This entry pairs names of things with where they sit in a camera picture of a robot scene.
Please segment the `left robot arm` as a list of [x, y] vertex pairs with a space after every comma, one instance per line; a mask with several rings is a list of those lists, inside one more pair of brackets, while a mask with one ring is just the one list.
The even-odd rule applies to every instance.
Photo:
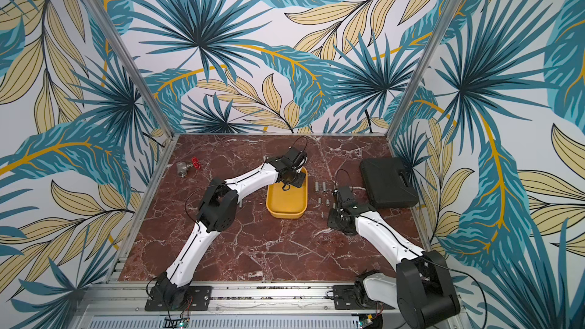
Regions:
[[210, 181], [192, 233], [173, 263], [156, 277], [149, 296], [169, 307], [183, 303], [198, 264], [215, 238], [233, 224], [239, 203], [257, 190], [277, 183], [300, 188], [306, 179], [302, 171], [306, 161], [307, 153], [291, 146], [284, 155], [267, 158], [243, 175]]

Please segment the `yellow plastic storage box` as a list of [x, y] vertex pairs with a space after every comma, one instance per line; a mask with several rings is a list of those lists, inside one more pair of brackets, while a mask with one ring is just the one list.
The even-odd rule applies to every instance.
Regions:
[[305, 213], [309, 202], [308, 174], [305, 174], [301, 187], [285, 187], [282, 182], [268, 187], [266, 207], [277, 219], [299, 219]]

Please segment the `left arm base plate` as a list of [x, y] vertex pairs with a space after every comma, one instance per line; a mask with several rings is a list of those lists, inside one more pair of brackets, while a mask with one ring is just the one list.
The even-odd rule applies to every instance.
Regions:
[[146, 312], [205, 312], [210, 304], [211, 286], [184, 286], [180, 289], [155, 285], [145, 305]]

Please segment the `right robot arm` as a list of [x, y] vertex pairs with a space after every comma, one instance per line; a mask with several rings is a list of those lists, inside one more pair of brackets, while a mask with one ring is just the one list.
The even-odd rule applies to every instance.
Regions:
[[350, 187], [334, 190], [328, 227], [358, 235], [390, 263], [396, 277], [378, 271], [359, 275], [351, 285], [333, 286], [337, 310], [398, 309], [411, 328], [429, 328], [461, 312], [449, 268], [438, 251], [425, 251], [392, 228], [368, 203], [359, 204]]

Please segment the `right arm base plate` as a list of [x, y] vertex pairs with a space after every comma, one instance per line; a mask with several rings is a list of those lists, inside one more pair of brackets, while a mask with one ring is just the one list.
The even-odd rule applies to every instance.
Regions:
[[385, 303], [370, 299], [365, 289], [357, 285], [334, 285], [332, 286], [332, 299], [336, 310], [374, 310], [394, 309]]

